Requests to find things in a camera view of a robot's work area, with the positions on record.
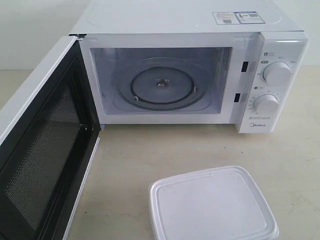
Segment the upper white control knob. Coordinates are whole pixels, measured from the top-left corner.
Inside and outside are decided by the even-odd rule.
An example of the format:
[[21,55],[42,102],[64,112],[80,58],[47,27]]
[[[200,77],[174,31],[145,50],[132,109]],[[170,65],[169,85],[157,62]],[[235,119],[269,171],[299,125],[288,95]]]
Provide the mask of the upper white control knob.
[[264,81],[270,86],[279,86],[290,80],[292,72],[288,65],[284,62],[274,62],[268,65],[262,77]]

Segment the white microwave oven body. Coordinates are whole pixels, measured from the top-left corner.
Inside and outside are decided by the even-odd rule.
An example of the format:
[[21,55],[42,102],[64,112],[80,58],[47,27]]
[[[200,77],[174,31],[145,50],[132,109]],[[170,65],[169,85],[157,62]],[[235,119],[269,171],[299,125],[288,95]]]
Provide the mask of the white microwave oven body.
[[[265,24],[218,25],[213,12],[255,11]],[[279,120],[309,42],[305,31],[272,0],[95,0],[71,29],[80,38],[101,125],[231,124],[239,133],[271,133]],[[151,111],[126,102],[115,73],[149,58],[175,58],[210,73],[196,103]],[[263,71],[284,62],[291,78],[268,85]],[[276,97],[279,107],[258,114],[254,101]]]

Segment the lower white control knob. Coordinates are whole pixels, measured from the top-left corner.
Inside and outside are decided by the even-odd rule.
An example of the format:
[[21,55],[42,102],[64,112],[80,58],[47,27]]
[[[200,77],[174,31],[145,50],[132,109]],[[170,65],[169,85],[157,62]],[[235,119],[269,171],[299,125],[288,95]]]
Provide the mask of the lower white control knob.
[[272,114],[278,110],[279,103],[274,95],[265,94],[254,101],[253,107],[258,114]]

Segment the white lidded plastic container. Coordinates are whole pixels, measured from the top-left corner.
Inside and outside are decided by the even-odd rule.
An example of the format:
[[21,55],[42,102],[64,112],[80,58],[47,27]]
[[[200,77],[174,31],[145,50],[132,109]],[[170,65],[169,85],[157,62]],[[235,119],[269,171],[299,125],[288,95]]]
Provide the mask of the white lidded plastic container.
[[188,172],[149,187],[156,240],[274,240],[276,219],[256,182],[240,166]]

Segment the glass turntable plate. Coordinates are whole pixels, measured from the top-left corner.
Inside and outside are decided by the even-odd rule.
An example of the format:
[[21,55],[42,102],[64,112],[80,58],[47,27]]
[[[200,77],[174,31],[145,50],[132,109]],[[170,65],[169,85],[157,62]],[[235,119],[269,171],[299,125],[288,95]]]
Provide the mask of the glass turntable plate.
[[157,112],[193,105],[207,93],[210,80],[200,65],[171,57],[148,58],[114,74],[117,92],[126,102]]

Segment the white microwave door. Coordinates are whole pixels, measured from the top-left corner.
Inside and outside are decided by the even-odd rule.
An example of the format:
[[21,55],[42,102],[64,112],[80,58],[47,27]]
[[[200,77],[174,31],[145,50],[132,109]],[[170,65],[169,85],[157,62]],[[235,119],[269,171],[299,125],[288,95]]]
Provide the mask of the white microwave door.
[[101,130],[81,39],[62,37],[0,111],[0,237],[65,240]]

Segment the warning label sticker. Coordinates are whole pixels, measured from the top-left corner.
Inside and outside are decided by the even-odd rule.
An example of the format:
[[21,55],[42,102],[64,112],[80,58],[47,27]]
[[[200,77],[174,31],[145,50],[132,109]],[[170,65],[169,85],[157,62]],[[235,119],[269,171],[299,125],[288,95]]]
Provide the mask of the warning label sticker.
[[256,11],[213,12],[217,25],[254,25],[266,22]]

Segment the white control knob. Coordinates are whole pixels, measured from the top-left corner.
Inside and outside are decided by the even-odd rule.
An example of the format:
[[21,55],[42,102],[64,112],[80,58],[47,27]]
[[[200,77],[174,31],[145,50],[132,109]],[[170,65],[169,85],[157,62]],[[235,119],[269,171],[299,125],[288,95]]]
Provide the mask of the white control knob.
[[292,72],[288,65],[284,62],[274,62],[268,65],[262,77],[264,81],[270,86],[279,86],[290,80]]
[[272,114],[278,110],[279,103],[274,95],[265,94],[254,101],[253,107],[258,114]]

